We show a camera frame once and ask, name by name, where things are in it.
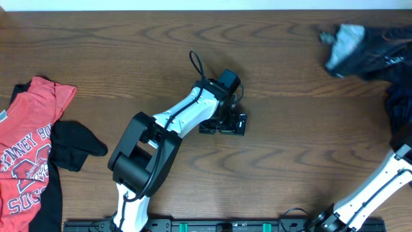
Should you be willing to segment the black orange-patterned jersey shirt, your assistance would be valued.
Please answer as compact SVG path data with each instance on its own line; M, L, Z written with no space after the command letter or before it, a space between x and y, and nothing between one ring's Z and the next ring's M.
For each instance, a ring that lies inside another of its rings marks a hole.
M410 25L340 24L334 33L321 32L319 39L330 46L324 68L331 76L411 86Z

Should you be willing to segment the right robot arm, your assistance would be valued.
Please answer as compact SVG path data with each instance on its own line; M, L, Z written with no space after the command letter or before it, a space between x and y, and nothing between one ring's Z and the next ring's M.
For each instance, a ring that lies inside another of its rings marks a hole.
M306 231L358 231L392 194L411 182L411 124L392 136L381 165L351 195L307 224Z

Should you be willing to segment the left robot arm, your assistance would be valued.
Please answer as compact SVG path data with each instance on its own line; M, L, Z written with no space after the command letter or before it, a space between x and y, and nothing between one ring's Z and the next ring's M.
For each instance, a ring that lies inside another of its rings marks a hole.
M108 168L118 190L112 231L141 231L148 221L150 198L167 178L183 138L200 132L244 135L246 115L235 112L241 81L205 79L170 109L149 116L137 113L109 158Z

